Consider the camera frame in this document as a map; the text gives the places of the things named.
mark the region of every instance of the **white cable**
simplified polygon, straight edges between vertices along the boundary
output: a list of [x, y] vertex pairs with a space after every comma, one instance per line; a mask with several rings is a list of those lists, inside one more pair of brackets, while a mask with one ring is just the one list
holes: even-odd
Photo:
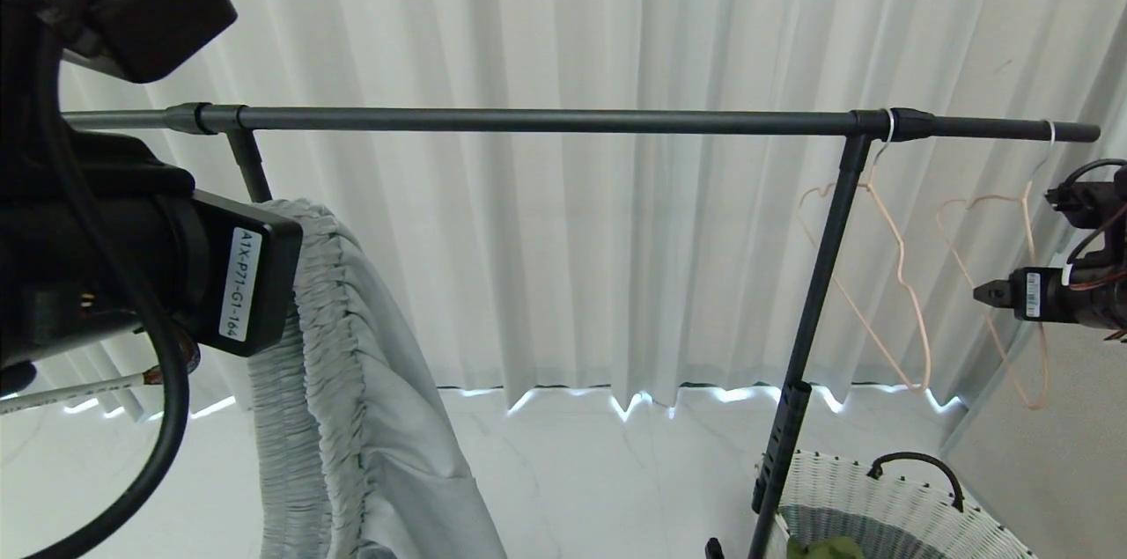
[[83, 383], [81, 385], [71, 385], [69, 388], [62, 388], [60, 390], [47, 390], [45, 392], [36, 392], [34, 394], [27, 394], [25, 397], [16, 397], [0, 401], [0, 416], [3, 416], [5, 414], [11, 414], [12, 411], [23, 411], [25, 409], [32, 409], [33, 407], [43, 407], [45, 405], [53, 405], [56, 402], [63, 402], [73, 399], [83, 399], [97, 394], [104, 394], [106, 392], [126, 390], [128, 388], [135, 388], [137, 385], [144, 385], [144, 384], [145, 384], [145, 373], [140, 372], [137, 374], [130, 374], [128, 376], [109, 379], [108, 381], [98, 381], [97, 383]]

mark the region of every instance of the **curtain fold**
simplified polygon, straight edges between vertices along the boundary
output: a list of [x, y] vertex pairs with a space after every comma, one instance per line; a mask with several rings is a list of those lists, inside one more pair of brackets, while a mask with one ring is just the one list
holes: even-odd
[[[64, 107], [906, 106], [1073, 121], [1107, 86], [1097, 74], [1127, 0], [233, 2], [239, 21], [165, 81], [133, 87], [66, 69]], [[140, 136], [202, 188], [246, 199], [222, 136]], [[672, 403], [684, 382], [781, 381], [814, 259], [796, 206], [807, 188], [833, 180], [842, 145], [701, 135], [258, 136], [277, 197], [326, 203], [355, 231], [440, 385], [503, 385], [515, 403], [534, 385], [610, 384], [622, 407], [640, 391]], [[949, 198], [1020, 193], [1045, 152], [930, 139], [881, 158], [877, 183], [908, 246], [905, 275], [924, 305], [941, 402], [956, 393], [984, 332], [935, 210]], [[1056, 147], [1035, 190], [1092, 152]], [[819, 225], [826, 206], [808, 202], [807, 219]], [[1054, 214], [1035, 206], [1047, 243], [1058, 231]], [[991, 206], [944, 222], [976, 278], [1008, 275], [1019, 261], [1018, 211]], [[895, 259], [894, 239], [859, 195], [838, 275], [919, 380], [920, 337]], [[100, 354], [119, 370], [143, 369], [152, 357], [136, 343], [113, 339]], [[198, 402], [232, 385], [246, 399], [238, 365], [210, 357], [194, 374], [194, 393], [205, 390]], [[85, 376], [81, 358], [64, 355], [45, 372], [52, 382]], [[853, 381], [897, 382], [835, 293], [809, 379], [838, 398]], [[112, 409], [123, 400], [103, 402]], [[137, 407], [158, 402], [137, 398], [127, 409], [140, 415]]]

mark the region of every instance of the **barcode label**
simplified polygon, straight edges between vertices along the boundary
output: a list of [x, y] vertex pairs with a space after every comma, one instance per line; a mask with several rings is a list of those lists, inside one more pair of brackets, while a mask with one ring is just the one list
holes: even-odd
[[255, 277], [258, 275], [258, 255], [261, 250], [261, 233], [234, 228], [231, 234], [231, 257], [227, 264], [227, 289], [223, 290], [219, 334], [236, 341], [247, 339], [250, 307], [255, 298]]
[[1039, 319], [1041, 317], [1041, 274], [1026, 274], [1026, 318]]

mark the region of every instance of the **white tile floor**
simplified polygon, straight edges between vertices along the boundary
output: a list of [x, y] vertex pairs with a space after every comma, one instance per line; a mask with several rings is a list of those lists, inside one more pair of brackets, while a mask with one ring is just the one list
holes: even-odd
[[[733, 557], [747, 551], [770, 389], [684, 389], [675, 409], [641, 401], [625, 419], [605, 390], [538, 390], [508, 416], [500, 392], [443, 398], [511, 558], [695, 559], [710, 536]], [[878, 388], [854, 389], [838, 409], [813, 399], [799, 446], [863, 461], [934, 454], [962, 416]], [[942, 481], [899, 464], [909, 478]]]

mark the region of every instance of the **metal hook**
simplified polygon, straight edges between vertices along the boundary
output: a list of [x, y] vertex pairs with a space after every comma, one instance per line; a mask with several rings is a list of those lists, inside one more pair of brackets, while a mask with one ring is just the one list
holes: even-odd
[[880, 147], [880, 150], [877, 150], [877, 156], [872, 159], [872, 169], [875, 170], [877, 169], [877, 163], [880, 162], [880, 156], [885, 153], [885, 150], [888, 150], [888, 144], [893, 142], [893, 135], [896, 134], [896, 115], [888, 108], [885, 108], [885, 110], [888, 113], [888, 136], [885, 137], [885, 144]]
[[1053, 154], [1053, 147], [1056, 145], [1056, 124], [1050, 122], [1049, 118], [1046, 118], [1045, 122], [1049, 125], [1049, 147], [1045, 150], [1045, 157], [1041, 158], [1041, 162], [1038, 162], [1037, 167], [1033, 168], [1032, 174], [1029, 175], [1030, 183], [1037, 178], [1037, 172], [1041, 171], [1041, 168], [1045, 167], [1049, 156]]

